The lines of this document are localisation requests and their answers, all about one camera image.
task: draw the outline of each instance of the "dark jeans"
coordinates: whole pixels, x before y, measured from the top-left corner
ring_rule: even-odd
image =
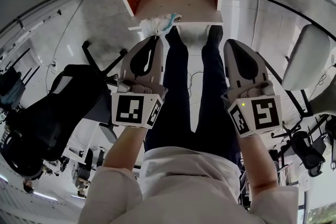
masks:
[[[145,151],[177,146],[221,156],[239,165],[240,148],[235,127],[221,99],[221,95],[227,93],[227,85],[219,50],[211,44],[202,49],[203,92],[194,133],[190,128],[187,89],[188,49],[179,39],[170,39],[169,43],[163,79],[168,93],[153,129],[147,132]]]
[[[102,151],[102,150],[100,150],[100,152],[99,152],[99,156],[98,156],[98,160],[97,160],[97,168],[98,168],[99,166],[102,166],[102,165],[103,165],[104,154],[105,154],[105,152]]]
[[[91,149],[88,150],[88,154],[85,157],[85,164],[78,163],[78,168],[84,168],[87,171],[91,171],[93,160],[93,152]]]

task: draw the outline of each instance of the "black cable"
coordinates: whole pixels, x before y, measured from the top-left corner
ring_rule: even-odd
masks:
[[[58,49],[58,46],[60,45],[60,43],[61,43],[61,41],[62,41],[62,39],[63,39],[63,36],[64,36],[65,32],[67,31],[67,29],[68,29],[68,27],[69,27],[69,25],[70,25],[70,23],[71,23],[73,17],[75,16],[76,12],[78,11],[78,9],[79,9],[79,7],[81,6],[81,4],[83,3],[83,1],[84,1],[84,0],[81,0],[81,2],[79,3],[79,5],[78,5],[78,7],[76,8],[74,14],[71,16],[71,18],[70,18],[70,20],[69,20],[67,26],[65,27],[65,29],[64,29],[64,31],[63,31],[63,33],[62,33],[62,35],[61,35],[61,38],[59,39],[59,42],[58,42],[58,44],[57,44],[57,46],[56,46],[56,48],[55,48],[55,51],[54,51],[54,54],[53,54],[53,57],[52,57],[52,58],[53,58],[53,59],[52,59],[52,60],[53,60],[53,61],[52,61],[53,63],[50,63],[50,64],[48,65],[47,74],[46,74],[46,90],[47,90],[47,94],[48,94],[47,77],[48,77],[48,72],[49,72],[50,65],[51,65],[51,66],[54,66],[54,67],[56,66],[55,55],[56,55],[56,51],[57,51],[57,49]]]
[[[197,72],[193,73],[192,75],[188,72],[188,74],[191,76],[191,77],[190,77],[190,86],[189,86],[189,88],[188,88],[188,91],[190,92],[190,94],[189,94],[189,99],[190,99],[191,96],[192,96],[192,93],[191,93],[191,86],[193,85],[193,77],[194,77],[196,74],[198,74],[198,73],[203,73],[203,71],[197,71]]]
[[[78,140],[78,142],[79,142],[79,144],[81,144],[82,146],[84,146],[84,147],[86,147],[87,145],[84,145],[80,140],[79,140],[79,138],[78,138],[78,136],[77,135],[75,135],[74,134],[74,136],[77,138],[77,140]]]
[[[322,85],[322,84],[324,83],[324,80],[325,80],[326,77],[327,77],[327,72],[328,72],[329,69],[332,68],[332,67],[336,67],[336,64],[333,64],[332,66],[330,66],[330,67],[327,68],[326,72],[324,72],[324,74],[321,76],[319,82],[316,84],[315,89],[314,89],[313,93],[311,94],[311,96],[309,97],[308,101],[310,101],[311,97],[312,97],[313,94],[315,93],[317,86],[318,86],[318,85]]]

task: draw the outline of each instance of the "tiled floor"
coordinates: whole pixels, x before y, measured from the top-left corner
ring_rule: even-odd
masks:
[[[335,6],[323,0],[277,1],[303,12],[336,35],[336,22],[334,20],[336,17]],[[240,40],[251,46],[252,49],[260,52],[272,64],[279,75],[283,76],[287,66],[285,56],[290,55],[301,28],[308,22],[267,0],[260,0],[260,10],[252,44],[257,3],[258,0],[223,0],[224,38],[220,50],[223,51],[226,39],[234,38]],[[87,64],[81,50],[81,45],[85,40],[89,39],[92,41],[90,51],[101,68],[109,65],[119,55],[121,48],[129,50],[140,40],[137,31],[128,31],[127,26],[130,23],[130,16],[122,0],[73,0],[60,7],[60,9],[63,15],[43,26],[25,45],[25,47],[29,46],[32,48],[32,53],[31,56],[27,56],[27,59],[20,66],[22,71],[24,72],[26,68],[35,67],[36,63],[41,68],[28,84],[27,90],[24,93],[22,98],[22,105],[24,107],[44,97],[47,93],[46,85],[50,89],[56,75],[67,64]],[[61,39],[69,20],[71,22]],[[195,36],[193,37],[193,33],[195,32],[204,33],[205,29],[181,28],[182,40],[187,41],[186,43],[190,52],[188,64],[190,74],[203,70],[201,48],[205,43],[206,36],[200,35],[195,38]],[[46,78],[48,65],[51,63],[54,53],[56,67],[49,69]],[[328,60],[327,67],[333,64],[333,59],[334,54]],[[118,67],[113,70],[113,73],[116,72],[118,72]],[[318,87],[315,94],[321,92],[322,88],[328,85],[327,82],[332,77],[328,75],[325,85]],[[270,79],[274,82],[276,93],[281,95],[283,120],[286,122],[286,126],[291,127],[298,121],[298,113],[281,86],[272,76],[270,76]],[[310,96],[313,88],[314,86],[308,89],[308,96]],[[202,95],[201,73],[194,76],[191,91],[191,124],[192,129],[195,129]],[[314,119],[309,119],[302,126],[304,127],[313,123]],[[93,124],[96,123],[83,120],[71,139],[75,142],[77,141],[77,143],[86,144],[90,134],[83,130],[86,130],[88,126],[92,126]],[[122,128],[119,127],[117,129],[118,135],[121,131]],[[262,135],[262,139],[267,147],[273,147],[282,140],[281,138],[272,139],[269,134]],[[104,146],[106,149],[109,149],[111,146],[99,129],[95,129],[93,145],[96,147]],[[142,157],[143,150],[138,158],[139,164]]]

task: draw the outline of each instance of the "white wall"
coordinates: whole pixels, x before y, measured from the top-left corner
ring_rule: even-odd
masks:
[[[331,155],[324,157],[323,173],[318,177],[310,178],[309,210],[336,202],[336,171],[332,171],[330,168]]]

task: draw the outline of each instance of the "chair leg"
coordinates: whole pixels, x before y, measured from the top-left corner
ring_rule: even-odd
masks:
[[[311,110],[311,106],[309,104],[309,100],[307,98],[306,92],[304,90],[301,90],[300,92],[301,92],[302,98],[304,100],[304,105],[306,106],[306,109],[307,109],[307,112],[306,112],[307,116],[313,116],[313,112]]]
[[[30,75],[29,79],[24,83],[24,85],[27,85],[27,83],[30,81],[30,79],[33,77],[33,75],[35,75],[35,73],[37,72],[37,70],[38,70],[39,68],[40,68],[40,66],[38,66],[38,67],[34,70],[33,74]]]
[[[117,83],[117,81],[115,79],[113,79],[113,76],[105,78],[104,81],[108,85],[118,87],[118,83]]]
[[[90,42],[87,41],[87,40],[84,41],[84,43],[82,45],[82,50],[83,50],[83,52],[85,54],[86,59],[89,62],[89,65],[91,65],[95,69],[95,71],[97,72],[97,74],[101,74],[101,71],[100,71],[99,67],[97,66],[96,62],[94,61],[92,55],[90,54],[90,52],[88,50],[89,46],[90,46]]]
[[[287,129],[285,127],[285,122],[282,122],[282,128],[285,130],[285,133],[282,134],[278,134],[278,135],[274,135],[274,133],[271,133],[271,137],[272,138],[279,138],[279,137],[287,137],[289,136],[289,138],[292,138],[292,133],[298,131],[301,129],[300,123],[302,122],[302,118],[297,122],[297,124],[295,124],[295,126],[292,129]]]
[[[275,72],[273,67],[265,60],[265,58],[263,56],[261,56],[260,53],[257,52],[257,54],[261,57],[261,59],[264,61],[265,65],[266,65],[267,69],[272,73],[272,75],[276,78],[276,80],[281,85],[282,84],[282,79],[280,78],[279,74]],[[288,97],[290,98],[290,100],[293,102],[294,106],[296,107],[296,109],[298,110],[298,112],[299,112],[299,114],[302,118],[312,116],[310,113],[307,113],[307,112],[303,111],[303,108],[301,107],[298,100],[295,98],[294,94],[291,91],[285,90],[285,92],[288,95]]]
[[[288,164],[285,164],[285,151],[288,149],[288,146],[287,145],[284,145],[280,148],[280,153],[281,153],[281,167],[278,171],[281,172],[283,171],[284,169],[286,169],[289,165]]]
[[[25,80],[25,78],[28,76],[28,74],[31,72],[31,68],[28,70],[28,72],[25,74],[25,76],[23,77],[23,79],[21,79],[22,81],[24,81]]]
[[[114,62],[112,64],[110,64],[103,72],[103,76],[107,76],[107,74],[122,60],[122,58],[124,58],[124,56],[127,54],[127,50],[126,49],[122,49],[120,52],[120,56],[114,60]]]
[[[21,54],[20,57],[17,58],[16,61],[11,65],[11,67],[13,67],[14,65],[16,65],[17,62],[19,62],[19,61],[21,60],[21,58],[22,58],[24,55],[26,55],[26,53],[29,52],[29,51],[30,51],[30,48],[28,48],[23,54]]]

